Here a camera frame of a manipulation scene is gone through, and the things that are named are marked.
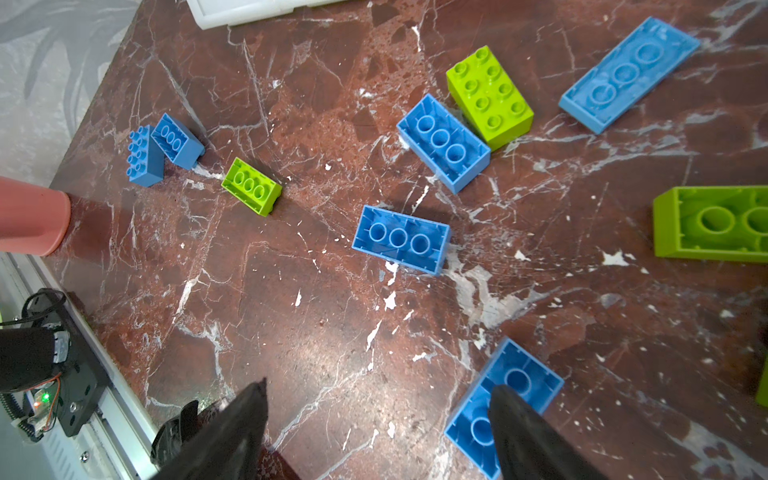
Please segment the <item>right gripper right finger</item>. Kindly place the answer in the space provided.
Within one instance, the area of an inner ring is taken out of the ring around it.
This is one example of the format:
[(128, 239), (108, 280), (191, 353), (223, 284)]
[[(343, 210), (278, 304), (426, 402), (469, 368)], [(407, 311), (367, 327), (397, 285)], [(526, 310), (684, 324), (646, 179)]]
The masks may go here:
[(503, 478), (606, 479), (511, 387), (494, 387), (488, 416)]

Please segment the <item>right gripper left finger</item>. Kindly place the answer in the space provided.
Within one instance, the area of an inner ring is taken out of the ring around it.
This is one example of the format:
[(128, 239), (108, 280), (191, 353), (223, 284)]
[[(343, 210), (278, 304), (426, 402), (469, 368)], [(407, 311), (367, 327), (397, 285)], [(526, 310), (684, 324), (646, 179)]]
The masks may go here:
[(228, 407), (158, 469), (156, 479), (254, 479), (268, 420), (267, 380), (246, 386)]

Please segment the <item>green lego brick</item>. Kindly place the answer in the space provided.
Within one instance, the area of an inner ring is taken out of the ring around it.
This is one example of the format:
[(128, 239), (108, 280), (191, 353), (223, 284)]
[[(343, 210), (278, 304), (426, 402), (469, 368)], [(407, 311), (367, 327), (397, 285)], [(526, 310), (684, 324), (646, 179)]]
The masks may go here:
[(534, 112), (488, 46), (446, 72), (448, 89), (492, 151), (528, 133)]
[(767, 262), (767, 187), (675, 187), (653, 201), (662, 258)]
[(222, 187), (256, 214), (267, 217), (282, 193), (282, 186), (236, 157)]
[(755, 393), (757, 404), (768, 407), (768, 358), (765, 358), (764, 367)]

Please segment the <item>blue lego brick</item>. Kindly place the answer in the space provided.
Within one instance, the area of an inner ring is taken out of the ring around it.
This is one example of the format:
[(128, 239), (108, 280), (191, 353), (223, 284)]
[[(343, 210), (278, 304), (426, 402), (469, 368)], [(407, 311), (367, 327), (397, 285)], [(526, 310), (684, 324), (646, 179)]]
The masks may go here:
[(698, 39), (649, 17), (570, 87), (559, 107), (600, 134), (699, 46)]
[(502, 477), (498, 446), (519, 403), (541, 415), (565, 384), (513, 340), (504, 339), (448, 417), (445, 436), (488, 479)]
[(420, 272), (439, 275), (450, 241), (449, 225), (365, 205), (352, 248)]
[(181, 122), (164, 113), (150, 137), (176, 166), (192, 170), (204, 153), (204, 146)]
[(140, 126), (131, 131), (128, 146), (128, 179), (137, 185), (150, 187), (164, 179), (164, 154), (152, 139), (153, 127)]
[(453, 193), (490, 163), (491, 150), (431, 94), (397, 124), (400, 136)]

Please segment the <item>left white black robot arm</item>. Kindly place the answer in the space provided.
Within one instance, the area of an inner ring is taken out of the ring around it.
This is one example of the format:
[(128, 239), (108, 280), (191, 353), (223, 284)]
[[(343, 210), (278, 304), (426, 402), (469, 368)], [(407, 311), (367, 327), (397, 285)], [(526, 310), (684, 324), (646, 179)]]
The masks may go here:
[(46, 328), (1, 330), (1, 392), (18, 392), (55, 377), (55, 334)]

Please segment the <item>left green-lit circuit board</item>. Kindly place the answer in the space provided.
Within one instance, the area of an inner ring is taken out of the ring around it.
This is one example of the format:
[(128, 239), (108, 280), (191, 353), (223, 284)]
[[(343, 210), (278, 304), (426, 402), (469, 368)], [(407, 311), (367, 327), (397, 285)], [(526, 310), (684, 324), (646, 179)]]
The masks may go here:
[(58, 381), (51, 381), (24, 393), (18, 427), (32, 443), (40, 442), (55, 425)]

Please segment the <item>pink toy watering can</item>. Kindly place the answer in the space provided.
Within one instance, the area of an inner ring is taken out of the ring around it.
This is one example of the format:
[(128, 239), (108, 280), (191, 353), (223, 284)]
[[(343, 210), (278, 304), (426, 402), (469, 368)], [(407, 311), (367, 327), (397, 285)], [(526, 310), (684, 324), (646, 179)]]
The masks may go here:
[(1, 251), (47, 256), (61, 244), (71, 201), (61, 191), (1, 177)]

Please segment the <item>white three-compartment bin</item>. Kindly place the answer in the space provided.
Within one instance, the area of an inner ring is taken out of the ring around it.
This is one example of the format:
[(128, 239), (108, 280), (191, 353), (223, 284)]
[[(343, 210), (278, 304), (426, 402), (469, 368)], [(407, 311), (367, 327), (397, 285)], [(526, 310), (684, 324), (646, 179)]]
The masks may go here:
[(292, 13), (304, 7), (324, 6), (339, 0), (187, 0), (202, 30), (237, 26)]

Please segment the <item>aluminium front rail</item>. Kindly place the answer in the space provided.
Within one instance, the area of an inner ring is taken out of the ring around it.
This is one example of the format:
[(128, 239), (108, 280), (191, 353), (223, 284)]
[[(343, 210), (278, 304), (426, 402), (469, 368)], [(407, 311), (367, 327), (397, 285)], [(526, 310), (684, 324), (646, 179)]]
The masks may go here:
[(79, 433), (68, 437), (57, 421), (43, 438), (32, 441), (17, 422), (1, 413), (1, 476), (10, 479), (149, 479), (156, 428), (141, 402), (118, 371), (72, 293), (64, 304), (79, 332), (108, 377), (96, 396), (95, 409)]

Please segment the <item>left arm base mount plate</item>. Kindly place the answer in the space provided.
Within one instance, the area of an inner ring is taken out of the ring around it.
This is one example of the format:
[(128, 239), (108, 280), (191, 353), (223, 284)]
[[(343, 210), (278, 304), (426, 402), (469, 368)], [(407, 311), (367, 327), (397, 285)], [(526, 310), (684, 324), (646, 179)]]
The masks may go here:
[(59, 382), (54, 427), (59, 426), (66, 436), (73, 437), (90, 420), (111, 381), (76, 324), (64, 292), (39, 290), (25, 301), (22, 318), (30, 322), (26, 328), (46, 328), (55, 334), (54, 363), (60, 372), (31, 389)]

